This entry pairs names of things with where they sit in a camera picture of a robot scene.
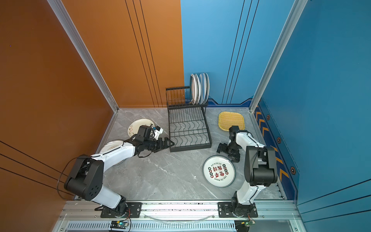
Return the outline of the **white plate red characters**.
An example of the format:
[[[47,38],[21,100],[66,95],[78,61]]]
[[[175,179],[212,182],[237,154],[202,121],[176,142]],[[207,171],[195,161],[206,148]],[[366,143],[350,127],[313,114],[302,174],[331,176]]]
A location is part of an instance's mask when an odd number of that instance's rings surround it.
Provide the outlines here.
[[[203,164],[203,174],[208,183],[218,188],[228,187],[236,177],[233,164],[223,156],[208,158]]]

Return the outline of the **yellow woven square plate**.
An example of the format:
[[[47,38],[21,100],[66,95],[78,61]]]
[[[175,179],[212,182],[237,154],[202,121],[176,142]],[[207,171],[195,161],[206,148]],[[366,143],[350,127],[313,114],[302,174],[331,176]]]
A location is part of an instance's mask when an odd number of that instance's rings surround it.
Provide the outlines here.
[[[223,111],[218,116],[218,126],[223,131],[229,131],[232,126],[238,126],[239,129],[245,129],[244,117],[236,112]]]

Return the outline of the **red green rimmed plate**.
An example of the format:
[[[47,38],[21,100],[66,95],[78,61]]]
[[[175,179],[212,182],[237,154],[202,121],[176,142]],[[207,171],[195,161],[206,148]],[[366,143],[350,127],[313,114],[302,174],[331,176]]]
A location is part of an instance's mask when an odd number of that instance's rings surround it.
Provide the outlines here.
[[[197,104],[196,101],[197,101],[197,98],[198,98],[198,84],[197,84],[197,80],[196,80],[196,77],[194,76],[194,74],[191,74],[190,76],[190,92],[192,94],[192,103],[193,104]]]

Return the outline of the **blue striped plate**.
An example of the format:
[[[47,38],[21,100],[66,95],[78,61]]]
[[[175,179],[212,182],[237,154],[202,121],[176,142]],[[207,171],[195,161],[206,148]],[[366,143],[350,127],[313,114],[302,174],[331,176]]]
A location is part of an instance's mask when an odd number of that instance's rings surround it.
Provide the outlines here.
[[[205,77],[205,98],[204,98],[204,104],[208,102],[209,93],[210,93],[210,79],[207,73],[204,72]]]
[[[199,104],[203,104],[205,100],[205,96],[206,96],[206,76],[204,75],[204,73],[201,73],[199,75],[199,81],[200,81],[200,86],[201,86]]]

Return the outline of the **green cloud pattern plate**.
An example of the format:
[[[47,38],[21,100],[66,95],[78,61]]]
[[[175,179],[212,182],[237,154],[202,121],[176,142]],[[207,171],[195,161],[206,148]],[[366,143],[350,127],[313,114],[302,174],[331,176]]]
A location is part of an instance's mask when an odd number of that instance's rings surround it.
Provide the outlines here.
[[[201,83],[196,73],[194,74],[194,77],[195,77],[195,82],[196,82],[196,87],[197,87],[197,91],[196,91],[197,96],[196,96],[195,104],[199,104],[200,99],[201,99]]]

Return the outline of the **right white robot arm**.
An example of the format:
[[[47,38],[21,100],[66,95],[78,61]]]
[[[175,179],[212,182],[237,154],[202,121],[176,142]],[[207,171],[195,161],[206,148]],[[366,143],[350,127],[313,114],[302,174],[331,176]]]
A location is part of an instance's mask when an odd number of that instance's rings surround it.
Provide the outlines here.
[[[252,133],[238,126],[229,128],[229,139],[229,143],[219,144],[217,153],[227,154],[231,162],[240,161],[240,150],[244,151],[245,156],[245,182],[232,197],[232,210],[252,209],[257,195],[278,180],[275,150],[260,143]]]

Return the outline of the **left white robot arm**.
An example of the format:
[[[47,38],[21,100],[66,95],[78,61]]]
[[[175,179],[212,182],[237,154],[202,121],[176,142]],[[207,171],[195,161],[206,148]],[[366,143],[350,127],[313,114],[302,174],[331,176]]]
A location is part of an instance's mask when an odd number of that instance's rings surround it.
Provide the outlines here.
[[[159,126],[142,125],[129,139],[111,141],[97,154],[77,157],[64,183],[65,190],[117,214],[125,213],[126,198],[103,185],[103,174],[126,159],[141,158],[140,153],[145,150],[152,154],[174,146],[170,138],[160,137],[162,132]]]

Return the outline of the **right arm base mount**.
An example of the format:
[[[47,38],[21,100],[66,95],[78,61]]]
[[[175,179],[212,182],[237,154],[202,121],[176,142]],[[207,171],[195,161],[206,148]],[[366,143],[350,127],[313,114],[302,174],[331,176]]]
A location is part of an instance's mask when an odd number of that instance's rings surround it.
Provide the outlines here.
[[[258,210],[256,204],[233,206],[231,202],[219,202],[218,213],[220,218],[257,218]]]

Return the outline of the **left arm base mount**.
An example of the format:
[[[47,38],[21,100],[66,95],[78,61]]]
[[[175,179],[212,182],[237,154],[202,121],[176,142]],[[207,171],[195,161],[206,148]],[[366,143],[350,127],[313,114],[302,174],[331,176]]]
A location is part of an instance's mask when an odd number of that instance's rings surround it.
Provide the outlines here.
[[[142,211],[143,204],[141,202],[128,202],[124,207],[123,212],[116,212],[113,209],[103,207],[101,211],[101,218],[139,218]]]

